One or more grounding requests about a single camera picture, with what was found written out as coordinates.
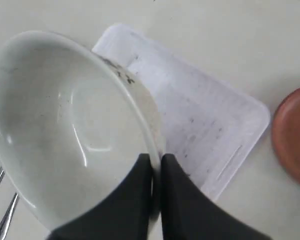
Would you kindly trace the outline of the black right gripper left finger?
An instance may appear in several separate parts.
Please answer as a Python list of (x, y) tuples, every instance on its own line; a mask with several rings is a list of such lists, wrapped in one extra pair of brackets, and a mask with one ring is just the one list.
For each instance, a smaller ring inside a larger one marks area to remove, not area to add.
[(49, 240), (146, 240), (152, 209), (150, 156), (142, 153), (120, 185), (101, 203), (54, 229)]

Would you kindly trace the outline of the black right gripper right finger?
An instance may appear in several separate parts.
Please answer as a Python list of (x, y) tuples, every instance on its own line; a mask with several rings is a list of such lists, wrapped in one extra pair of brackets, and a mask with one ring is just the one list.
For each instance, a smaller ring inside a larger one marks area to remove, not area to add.
[(269, 240), (207, 198), (176, 157), (161, 160), (161, 222), (165, 240)]

